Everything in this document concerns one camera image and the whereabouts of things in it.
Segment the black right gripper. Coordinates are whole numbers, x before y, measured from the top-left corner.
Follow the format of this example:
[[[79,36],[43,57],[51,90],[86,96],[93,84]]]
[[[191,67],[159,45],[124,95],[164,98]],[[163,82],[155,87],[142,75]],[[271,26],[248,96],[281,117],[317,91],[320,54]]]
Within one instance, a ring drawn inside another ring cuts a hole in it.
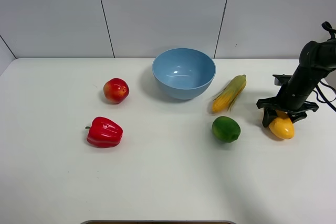
[[[305,119],[306,111],[316,112],[319,106],[308,102],[307,98],[326,74],[325,69],[298,66],[288,83],[280,86],[275,97],[257,101],[257,108],[264,108],[263,127],[268,127],[278,117],[276,110],[288,112],[292,123]]]

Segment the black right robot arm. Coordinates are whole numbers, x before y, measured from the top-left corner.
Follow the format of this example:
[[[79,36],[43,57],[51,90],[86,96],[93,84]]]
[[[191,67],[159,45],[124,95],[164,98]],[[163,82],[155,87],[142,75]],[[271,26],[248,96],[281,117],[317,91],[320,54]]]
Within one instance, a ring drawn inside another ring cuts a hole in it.
[[[335,39],[318,43],[311,41],[302,49],[299,65],[293,75],[275,74],[275,85],[280,90],[275,97],[259,99],[257,108],[264,109],[263,127],[277,117],[277,111],[285,112],[292,123],[305,119],[307,111],[317,111],[319,106],[307,101],[308,96],[317,90],[323,103],[335,110],[328,101],[318,84],[329,73],[335,71]]]

